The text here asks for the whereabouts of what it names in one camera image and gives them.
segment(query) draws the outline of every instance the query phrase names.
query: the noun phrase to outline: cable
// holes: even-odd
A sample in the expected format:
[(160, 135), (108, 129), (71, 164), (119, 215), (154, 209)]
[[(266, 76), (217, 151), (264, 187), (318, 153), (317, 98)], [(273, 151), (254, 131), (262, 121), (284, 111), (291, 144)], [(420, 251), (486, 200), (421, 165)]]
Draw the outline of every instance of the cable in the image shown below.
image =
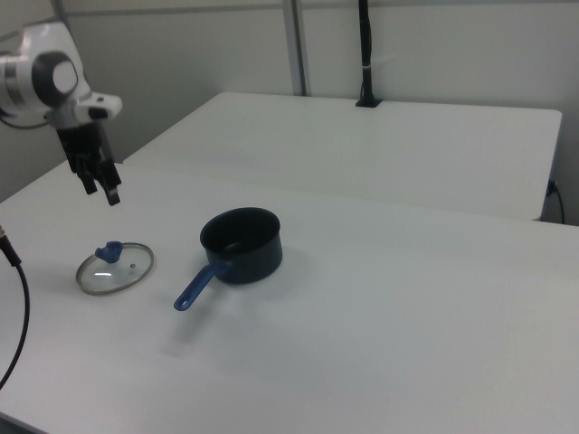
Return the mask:
[(40, 127), (46, 127), (48, 125), (48, 122), (43, 122), (42, 124), (36, 124), (36, 125), (16, 125), (16, 124), (12, 124), (10, 122), (7, 122), (4, 118), (0, 117), (0, 122), (2, 122), (4, 125), (7, 125), (10, 128), (14, 128), (14, 129), (37, 129)]
[(28, 333), (28, 322), (30, 319), (30, 294), (28, 292), (28, 282), (26, 282), (26, 276), (22, 267), (17, 265), (16, 269), (20, 275), (20, 280), (22, 280), (22, 288), (24, 290), (24, 323), (22, 326), (22, 333), (20, 334), (20, 340), (18, 341), (18, 346), (16, 347), (16, 352), (12, 358), (12, 362), (10, 362), (10, 366), (8, 366), (4, 377), (2, 377), (2, 380), (0, 380), (0, 391), (8, 381), (8, 378), (10, 378), (10, 374), (18, 363), (18, 359), (20, 358), (20, 354), (24, 348), (24, 341), (26, 340), (26, 333)]
[(557, 198), (559, 199), (559, 207), (561, 208), (561, 224), (565, 224), (565, 209), (563, 208), (563, 198), (561, 197), (561, 192), (555, 184), (553, 186), (553, 193), (557, 193)]
[(10, 366), (6, 370), (4, 377), (0, 380), (0, 390), (4, 387), (8, 378), (10, 378), (10, 374), (14, 370), (14, 367), (18, 363), (18, 359), (20, 358), (20, 354), (22, 353), (22, 349), (24, 348), (24, 341), (26, 340), (26, 333), (28, 332), (28, 322), (30, 319), (30, 293), (28, 291), (28, 282), (26, 281), (26, 276), (24, 274), (24, 270), (22, 268), (20, 258), (14, 251), (8, 237), (6, 237), (5, 232), (0, 226), (0, 249), (5, 254), (6, 258), (10, 262), (10, 265), (16, 267), (18, 271), (18, 275), (20, 276), (20, 280), (22, 281), (22, 288), (24, 291), (24, 323), (22, 326), (22, 333), (20, 334), (20, 340), (18, 341), (18, 346), (16, 347), (16, 352), (14, 353), (14, 357), (12, 358), (12, 362), (10, 362)]

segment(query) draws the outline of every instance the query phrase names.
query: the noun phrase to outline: table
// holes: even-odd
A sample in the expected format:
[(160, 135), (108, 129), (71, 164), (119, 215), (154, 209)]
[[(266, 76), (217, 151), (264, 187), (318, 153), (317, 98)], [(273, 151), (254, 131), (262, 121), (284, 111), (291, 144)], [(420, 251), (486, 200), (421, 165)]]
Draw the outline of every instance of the table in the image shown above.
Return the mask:
[(125, 164), (534, 220), (560, 122), (554, 110), (222, 93)]
[[(579, 430), (579, 232), (119, 166), (121, 204), (66, 165), (0, 204), (31, 285), (30, 332), (0, 412), (54, 434), (453, 434)], [(254, 205), (281, 221), (269, 278), (212, 281), (198, 234)], [(157, 264), (109, 297), (80, 263), (109, 240)], [(0, 364), (22, 320), (0, 261)]]

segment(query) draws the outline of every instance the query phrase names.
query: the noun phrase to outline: blue handle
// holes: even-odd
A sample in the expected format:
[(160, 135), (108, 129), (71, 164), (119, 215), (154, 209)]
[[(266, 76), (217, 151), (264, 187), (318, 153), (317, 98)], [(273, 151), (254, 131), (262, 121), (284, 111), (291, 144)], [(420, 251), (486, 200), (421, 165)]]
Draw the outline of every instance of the blue handle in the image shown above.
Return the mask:
[(120, 241), (109, 241), (105, 247), (102, 249), (96, 249), (94, 256), (99, 259), (108, 262), (109, 264), (114, 264), (120, 258), (120, 254), (123, 251), (123, 243)]
[(189, 286), (185, 288), (183, 294), (179, 296), (173, 307), (177, 310), (187, 310), (195, 299), (201, 294), (201, 291), (207, 286), (209, 280), (214, 276), (221, 276), (232, 269), (232, 266), (225, 262), (217, 262), (215, 264), (205, 265), (197, 276), (191, 281)]

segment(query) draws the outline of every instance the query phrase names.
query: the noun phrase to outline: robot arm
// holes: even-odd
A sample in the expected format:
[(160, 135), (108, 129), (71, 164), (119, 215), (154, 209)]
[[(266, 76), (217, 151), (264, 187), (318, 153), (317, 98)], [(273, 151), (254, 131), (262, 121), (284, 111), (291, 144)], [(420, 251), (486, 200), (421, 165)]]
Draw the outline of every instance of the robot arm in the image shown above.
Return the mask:
[(73, 173), (88, 194), (102, 186), (110, 205), (119, 202), (119, 174), (110, 158), (101, 120), (120, 112), (119, 97), (92, 92), (66, 26), (24, 29), (15, 55), (0, 54), (0, 117), (38, 113), (56, 128)]

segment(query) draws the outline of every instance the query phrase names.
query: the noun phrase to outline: wall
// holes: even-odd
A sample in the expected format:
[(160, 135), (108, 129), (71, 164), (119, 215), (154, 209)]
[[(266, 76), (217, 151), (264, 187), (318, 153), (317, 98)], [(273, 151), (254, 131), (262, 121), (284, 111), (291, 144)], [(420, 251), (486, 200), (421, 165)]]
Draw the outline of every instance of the wall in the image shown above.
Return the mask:
[[(51, 20), (50, 0), (0, 0), (0, 52), (14, 52), (20, 45), (24, 24)], [(29, 117), (28, 125), (42, 122)], [(64, 161), (60, 141), (50, 127), (31, 131), (0, 124), (0, 202)]]
[(119, 161), (219, 92), (299, 92), (281, 0), (62, 5), (91, 87), (123, 99), (105, 126)]
[[(435, 2), (384, 4), (391, 3)], [(384, 4), (370, 8), (378, 58), (375, 95), (561, 110), (553, 176), (567, 222), (579, 224), (579, 4)], [(308, 94), (356, 99), (361, 83), (356, 1), (303, 0), (301, 12)], [(377, 64), (379, 58), (386, 62)], [(547, 201), (546, 219), (559, 221), (554, 196)]]

